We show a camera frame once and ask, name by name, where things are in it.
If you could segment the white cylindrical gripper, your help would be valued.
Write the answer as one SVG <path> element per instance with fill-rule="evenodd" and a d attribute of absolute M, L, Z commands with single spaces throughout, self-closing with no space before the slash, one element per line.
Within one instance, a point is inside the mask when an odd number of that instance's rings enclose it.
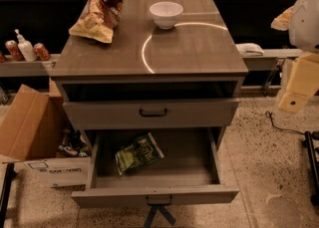
<path fill-rule="evenodd" d="M 271 28 L 279 31 L 289 29 L 293 6 L 287 8 L 271 23 Z M 298 57 L 292 66 L 285 92 L 278 104 L 282 112 L 300 112 L 319 90 L 319 55 L 308 53 Z"/>

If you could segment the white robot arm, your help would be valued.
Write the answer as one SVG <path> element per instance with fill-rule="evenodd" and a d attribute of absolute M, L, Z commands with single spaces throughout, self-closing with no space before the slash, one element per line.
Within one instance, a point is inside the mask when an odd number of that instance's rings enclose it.
<path fill-rule="evenodd" d="M 319 0 L 297 0 L 271 23 L 289 33 L 290 44 L 302 51 L 292 70 L 278 107 L 295 114 L 319 91 Z"/>

